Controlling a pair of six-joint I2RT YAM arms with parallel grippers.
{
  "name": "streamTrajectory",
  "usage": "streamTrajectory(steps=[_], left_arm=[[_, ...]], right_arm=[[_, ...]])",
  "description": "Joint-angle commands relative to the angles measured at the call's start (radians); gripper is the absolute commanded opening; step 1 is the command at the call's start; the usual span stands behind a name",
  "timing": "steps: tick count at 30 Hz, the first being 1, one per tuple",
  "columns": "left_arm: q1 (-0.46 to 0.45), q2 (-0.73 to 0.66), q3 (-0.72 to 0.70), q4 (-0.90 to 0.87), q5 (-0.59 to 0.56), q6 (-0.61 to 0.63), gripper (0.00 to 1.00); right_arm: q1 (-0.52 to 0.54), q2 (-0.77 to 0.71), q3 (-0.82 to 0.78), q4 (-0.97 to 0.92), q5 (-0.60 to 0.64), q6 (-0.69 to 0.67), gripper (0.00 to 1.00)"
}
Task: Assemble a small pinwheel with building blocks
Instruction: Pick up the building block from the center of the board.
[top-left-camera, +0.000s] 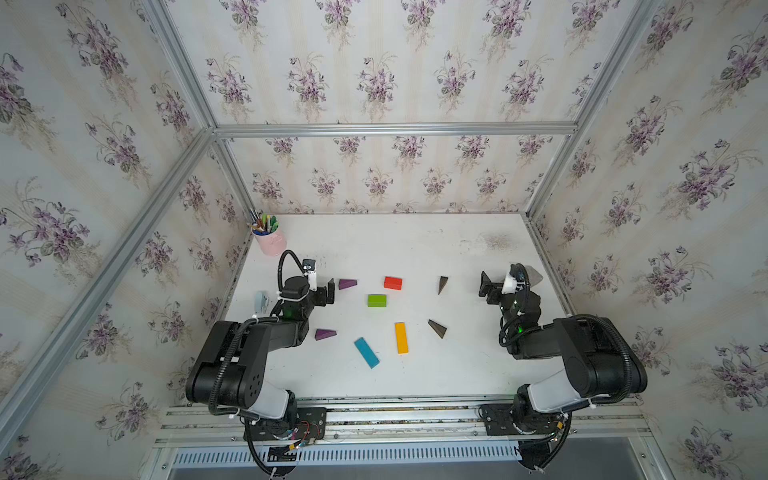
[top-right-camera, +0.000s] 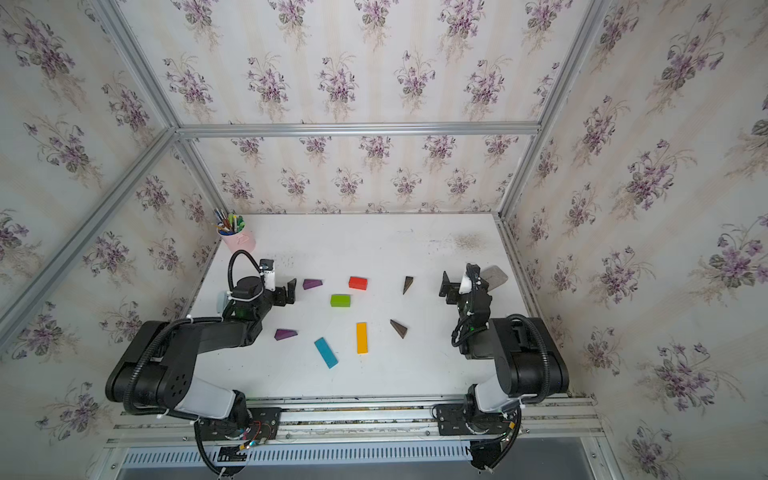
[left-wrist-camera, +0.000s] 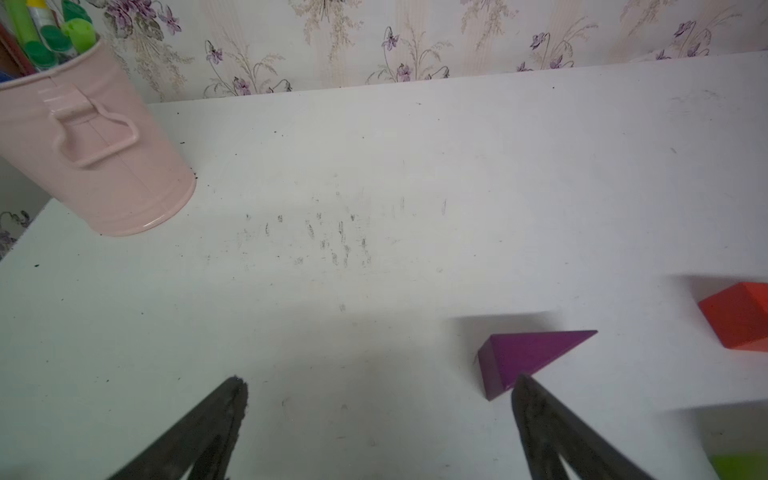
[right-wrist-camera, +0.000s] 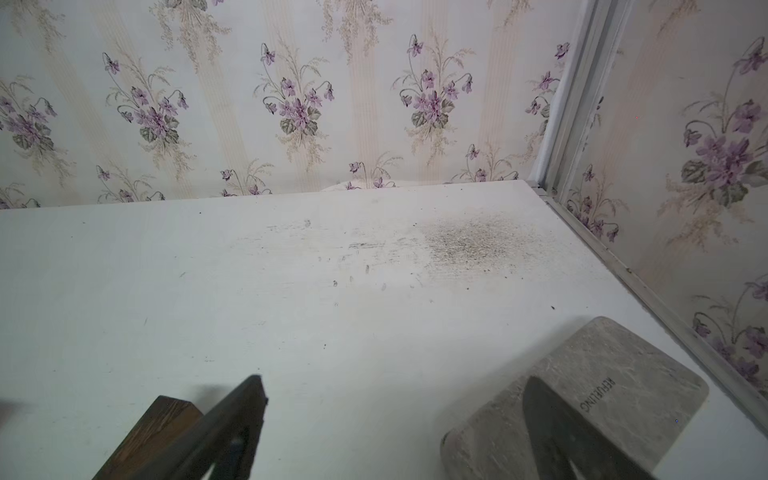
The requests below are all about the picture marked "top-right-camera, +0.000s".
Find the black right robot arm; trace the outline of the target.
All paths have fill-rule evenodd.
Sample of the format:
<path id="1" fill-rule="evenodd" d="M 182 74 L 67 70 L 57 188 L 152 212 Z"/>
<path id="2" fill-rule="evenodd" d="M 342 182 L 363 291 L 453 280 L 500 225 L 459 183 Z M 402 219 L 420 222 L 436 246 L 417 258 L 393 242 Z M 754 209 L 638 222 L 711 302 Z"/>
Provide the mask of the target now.
<path id="1" fill-rule="evenodd" d="M 568 391 L 568 368 L 544 321 L 519 313 L 494 318 L 490 282 L 478 265 L 468 263 L 458 282 L 444 273 L 438 296 L 457 307 L 451 345 L 469 360 L 494 364 L 491 378 L 469 387 L 467 418 L 511 413 Z"/>

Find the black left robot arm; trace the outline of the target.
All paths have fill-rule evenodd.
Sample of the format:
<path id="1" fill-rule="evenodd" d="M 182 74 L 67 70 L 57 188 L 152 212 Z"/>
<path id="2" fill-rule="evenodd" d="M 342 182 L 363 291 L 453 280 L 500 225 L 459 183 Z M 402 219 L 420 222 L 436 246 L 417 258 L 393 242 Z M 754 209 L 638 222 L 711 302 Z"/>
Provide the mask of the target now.
<path id="1" fill-rule="evenodd" d="M 130 415 L 248 427 L 252 415 L 245 394 L 198 378 L 198 356 L 252 345 L 267 314 L 295 302 L 296 285 L 295 278 L 282 287 L 275 284 L 273 260 L 257 261 L 246 250 L 234 252 L 222 312 L 143 323 L 108 376 L 106 398 L 120 403 Z"/>

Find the green rectangular block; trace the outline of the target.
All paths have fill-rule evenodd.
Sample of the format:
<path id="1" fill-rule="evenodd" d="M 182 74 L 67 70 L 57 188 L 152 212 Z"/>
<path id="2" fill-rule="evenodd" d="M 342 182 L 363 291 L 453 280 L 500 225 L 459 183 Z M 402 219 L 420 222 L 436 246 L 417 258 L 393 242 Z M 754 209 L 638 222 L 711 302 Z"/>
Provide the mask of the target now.
<path id="1" fill-rule="evenodd" d="M 349 308 L 351 296 L 348 294 L 333 294 L 330 297 L 330 306 L 333 308 Z"/>

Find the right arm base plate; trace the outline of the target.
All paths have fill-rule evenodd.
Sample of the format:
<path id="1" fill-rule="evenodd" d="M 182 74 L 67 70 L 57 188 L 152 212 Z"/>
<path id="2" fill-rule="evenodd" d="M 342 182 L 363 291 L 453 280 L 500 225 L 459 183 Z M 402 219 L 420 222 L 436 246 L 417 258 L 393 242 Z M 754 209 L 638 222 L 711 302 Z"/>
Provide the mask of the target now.
<path id="1" fill-rule="evenodd" d="M 483 413 L 458 403 L 437 404 L 432 415 L 440 436 L 500 436 L 510 429 L 513 417 L 500 413 Z"/>

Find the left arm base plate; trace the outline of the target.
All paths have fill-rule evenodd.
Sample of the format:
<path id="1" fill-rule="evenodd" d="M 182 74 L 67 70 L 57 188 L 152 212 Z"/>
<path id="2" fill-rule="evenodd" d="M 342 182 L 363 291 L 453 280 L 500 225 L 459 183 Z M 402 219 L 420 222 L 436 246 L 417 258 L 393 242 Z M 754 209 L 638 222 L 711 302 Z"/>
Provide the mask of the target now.
<path id="1" fill-rule="evenodd" d="M 248 408 L 249 415 L 239 425 L 234 420 L 206 420 L 198 423 L 203 442 L 240 441 L 266 443 L 275 440 L 283 410 L 278 407 Z"/>

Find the red rectangular block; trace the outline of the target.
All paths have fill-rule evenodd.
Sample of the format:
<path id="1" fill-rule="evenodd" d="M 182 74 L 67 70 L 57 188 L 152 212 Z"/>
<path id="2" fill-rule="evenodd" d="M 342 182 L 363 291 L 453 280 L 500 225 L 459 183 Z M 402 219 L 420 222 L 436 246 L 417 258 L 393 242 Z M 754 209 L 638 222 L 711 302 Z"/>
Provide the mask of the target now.
<path id="1" fill-rule="evenodd" d="M 365 291 L 368 288 L 368 279 L 363 277 L 351 276 L 348 281 L 348 287 L 354 290 Z"/>

